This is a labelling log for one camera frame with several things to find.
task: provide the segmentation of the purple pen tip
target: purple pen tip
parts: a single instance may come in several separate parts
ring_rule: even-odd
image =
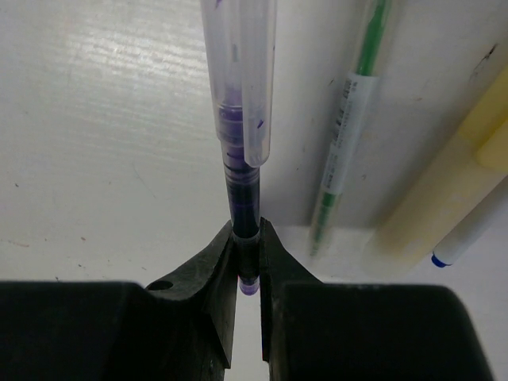
[[[238,277],[240,281],[240,290],[247,296],[253,296],[260,289],[260,277],[255,279],[244,279]]]

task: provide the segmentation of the transparent pen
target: transparent pen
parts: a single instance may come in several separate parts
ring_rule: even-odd
[[[317,256],[329,242],[348,171],[403,3],[403,0],[365,2],[356,49],[352,53],[352,66],[339,101],[333,138],[310,226],[311,256]]]
[[[276,0],[201,0],[233,236],[252,258],[260,236],[260,166],[270,154],[275,5]],[[250,268],[241,276],[246,294],[258,287]]]

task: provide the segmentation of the white wall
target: white wall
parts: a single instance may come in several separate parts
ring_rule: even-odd
[[[354,4],[279,0],[262,207],[296,255]],[[199,12],[198,0],[0,0],[0,278],[146,284],[229,218]],[[507,25],[505,0],[408,1],[342,231],[376,224],[508,64]],[[400,279],[447,284],[464,300],[499,379],[508,379],[507,225],[502,216],[454,268],[426,261]],[[351,256],[357,240],[348,237]],[[318,274],[348,278],[336,255],[343,242]],[[267,379],[258,303],[239,298],[229,379]]]

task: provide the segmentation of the barcode label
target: barcode label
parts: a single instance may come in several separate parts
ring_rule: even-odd
[[[377,82],[377,77],[364,77],[354,73],[347,75],[321,182],[328,193],[342,193]]]

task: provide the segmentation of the white pen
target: white pen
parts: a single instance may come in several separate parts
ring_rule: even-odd
[[[432,254],[433,264],[452,266],[485,233],[495,218],[507,210],[508,177],[437,244]]]

